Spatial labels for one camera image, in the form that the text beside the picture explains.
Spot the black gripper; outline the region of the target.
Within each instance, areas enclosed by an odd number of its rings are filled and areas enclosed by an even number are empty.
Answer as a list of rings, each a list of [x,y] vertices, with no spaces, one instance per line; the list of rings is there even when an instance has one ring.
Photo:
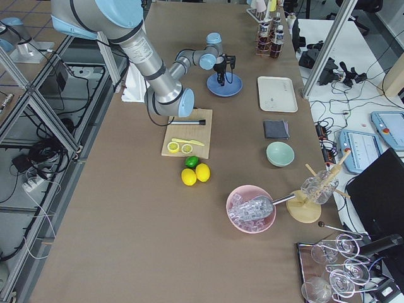
[[[220,86],[225,85],[225,73],[226,73],[227,62],[225,59],[217,60],[213,69],[217,73],[217,83]]]

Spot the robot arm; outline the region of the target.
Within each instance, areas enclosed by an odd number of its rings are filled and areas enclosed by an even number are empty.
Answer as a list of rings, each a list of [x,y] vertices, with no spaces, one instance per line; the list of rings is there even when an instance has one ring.
[[[160,116],[187,117],[194,93],[180,82],[191,66],[210,70],[223,56],[222,38],[210,33],[203,50],[183,50],[167,68],[143,28],[141,1],[52,1],[54,28],[66,35],[95,40],[102,32],[117,44],[149,83],[148,110]]]

